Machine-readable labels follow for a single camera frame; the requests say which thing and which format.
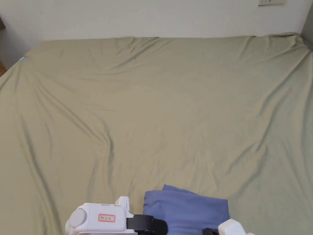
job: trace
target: wrinkled fabric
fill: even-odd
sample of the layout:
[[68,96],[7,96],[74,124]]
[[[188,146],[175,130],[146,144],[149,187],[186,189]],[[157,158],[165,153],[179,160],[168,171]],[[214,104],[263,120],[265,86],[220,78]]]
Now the wrinkled fabric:
[[140,214],[168,184],[248,232],[310,234],[312,74],[292,34],[40,44],[0,77],[1,232],[63,234],[120,196]]
[[217,229],[230,219],[227,200],[200,196],[170,185],[145,193],[143,214],[166,221],[168,235],[202,235],[203,229]]

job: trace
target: blue cloth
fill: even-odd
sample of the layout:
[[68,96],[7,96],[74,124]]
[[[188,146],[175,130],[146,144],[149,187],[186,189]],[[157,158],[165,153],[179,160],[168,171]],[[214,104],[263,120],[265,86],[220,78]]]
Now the blue cloth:
[[146,192],[143,214],[166,221],[168,235],[202,235],[204,228],[217,229],[229,219],[226,199],[204,197],[169,185]]

